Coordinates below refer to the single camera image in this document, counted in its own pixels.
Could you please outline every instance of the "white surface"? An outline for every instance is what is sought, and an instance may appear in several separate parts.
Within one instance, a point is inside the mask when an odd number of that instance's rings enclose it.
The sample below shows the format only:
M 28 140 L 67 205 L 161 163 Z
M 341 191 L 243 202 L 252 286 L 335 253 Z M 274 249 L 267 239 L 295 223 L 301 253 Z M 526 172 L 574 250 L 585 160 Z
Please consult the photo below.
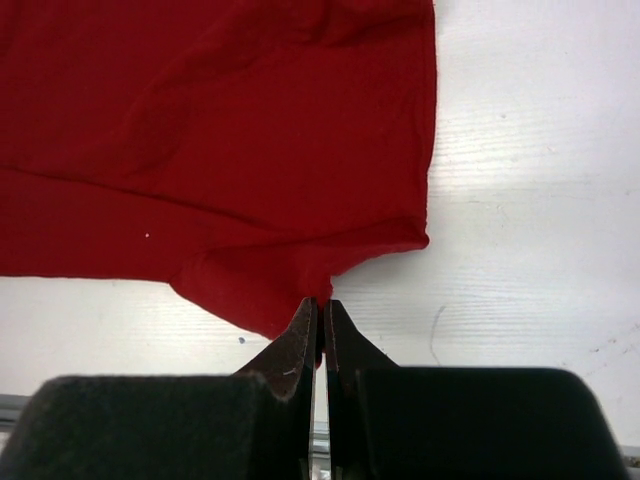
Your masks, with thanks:
M 640 445 L 640 2 L 437 10 L 432 245 L 336 297 L 403 364 L 570 369 Z M 0 322 L 11 394 L 62 373 L 231 372 L 266 345 L 142 282 L 0 279 Z

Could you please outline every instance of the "red fabric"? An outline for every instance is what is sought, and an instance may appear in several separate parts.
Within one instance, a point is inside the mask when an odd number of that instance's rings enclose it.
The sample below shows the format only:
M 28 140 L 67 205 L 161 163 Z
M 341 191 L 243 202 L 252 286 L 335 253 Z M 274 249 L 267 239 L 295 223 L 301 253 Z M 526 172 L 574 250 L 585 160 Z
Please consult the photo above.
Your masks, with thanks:
M 427 244 L 422 0 L 5 1 L 0 274 L 169 282 L 277 336 Z

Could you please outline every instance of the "white table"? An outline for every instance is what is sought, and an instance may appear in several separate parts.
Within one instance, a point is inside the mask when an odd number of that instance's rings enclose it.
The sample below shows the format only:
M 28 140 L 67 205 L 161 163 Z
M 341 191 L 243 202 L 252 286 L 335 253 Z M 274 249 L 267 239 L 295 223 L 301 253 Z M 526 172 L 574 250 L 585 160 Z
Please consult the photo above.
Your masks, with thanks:
M 640 446 L 640 2 L 437 13 L 432 245 L 354 269 L 335 296 L 402 364 L 572 370 Z M 266 343 L 161 284 L 0 279 L 0 393 L 63 373 L 228 373 Z

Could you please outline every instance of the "red cloth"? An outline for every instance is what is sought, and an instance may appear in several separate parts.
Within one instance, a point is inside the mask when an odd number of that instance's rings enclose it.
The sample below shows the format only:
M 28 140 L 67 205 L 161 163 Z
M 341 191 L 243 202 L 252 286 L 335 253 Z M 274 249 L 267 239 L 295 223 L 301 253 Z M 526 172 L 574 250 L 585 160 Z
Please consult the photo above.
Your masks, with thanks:
M 169 282 L 267 337 L 427 244 L 422 0 L 5 1 L 0 274 Z

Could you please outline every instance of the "scratch mark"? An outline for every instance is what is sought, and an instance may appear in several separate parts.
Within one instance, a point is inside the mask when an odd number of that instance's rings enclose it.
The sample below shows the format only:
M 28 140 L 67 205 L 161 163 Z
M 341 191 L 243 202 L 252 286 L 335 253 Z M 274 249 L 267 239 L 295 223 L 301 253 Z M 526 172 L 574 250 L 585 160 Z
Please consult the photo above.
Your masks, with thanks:
M 445 308 L 447 308 L 446 305 L 441 306 L 436 312 L 436 316 L 433 317 L 433 323 L 431 324 L 431 340 L 429 340 L 429 351 L 431 352 L 431 355 L 433 355 L 433 358 L 435 358 L 436 363 L 438 365 L 440 365 L 440 359 L 438 358 L 438 356 L 436 355 L 436 352 L 433 349 L 433 338 L 435 337 L 436 327 L 438 326 L 438 320 L 440 320 L 440 315 L 442 315 L 442 312 L 444 312 Z

